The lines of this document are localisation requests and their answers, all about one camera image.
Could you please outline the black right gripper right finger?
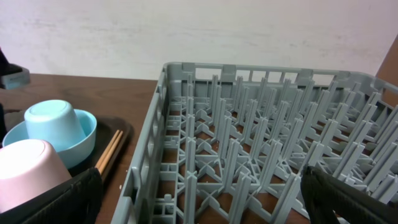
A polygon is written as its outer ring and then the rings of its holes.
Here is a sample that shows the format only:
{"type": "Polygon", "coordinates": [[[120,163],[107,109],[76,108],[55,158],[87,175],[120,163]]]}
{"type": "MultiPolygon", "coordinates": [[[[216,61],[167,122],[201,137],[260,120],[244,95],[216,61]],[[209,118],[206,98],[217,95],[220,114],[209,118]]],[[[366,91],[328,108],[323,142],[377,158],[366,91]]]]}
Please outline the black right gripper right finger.
{"type": "Polygon", "coordinates": [[[397,223],[397,210],[314,166],[305,166],[300,184],[311,224],[397,223]]]}

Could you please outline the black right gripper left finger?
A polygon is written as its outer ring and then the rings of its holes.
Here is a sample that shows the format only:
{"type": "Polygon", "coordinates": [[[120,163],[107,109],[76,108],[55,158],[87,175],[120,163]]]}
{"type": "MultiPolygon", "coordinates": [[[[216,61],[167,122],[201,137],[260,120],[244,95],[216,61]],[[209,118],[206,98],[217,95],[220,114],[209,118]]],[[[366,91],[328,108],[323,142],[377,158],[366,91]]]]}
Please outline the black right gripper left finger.
{"type": "Polygon", "coordinates": [[[97,168],[1,214],[1,223],[94,223],[101,209],[103,180],[97,168]]]}

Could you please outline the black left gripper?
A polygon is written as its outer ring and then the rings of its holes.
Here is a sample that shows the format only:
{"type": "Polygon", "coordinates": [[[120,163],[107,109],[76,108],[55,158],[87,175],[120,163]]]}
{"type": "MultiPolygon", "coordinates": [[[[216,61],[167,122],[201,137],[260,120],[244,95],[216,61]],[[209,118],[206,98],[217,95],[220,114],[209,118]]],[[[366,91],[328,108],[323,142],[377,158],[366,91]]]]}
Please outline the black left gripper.
{"type": "Polygon", "coordinates": [[[30,83],[28,69],[10,63],[1,51],[1,89],[12,90],[30,83]]]}

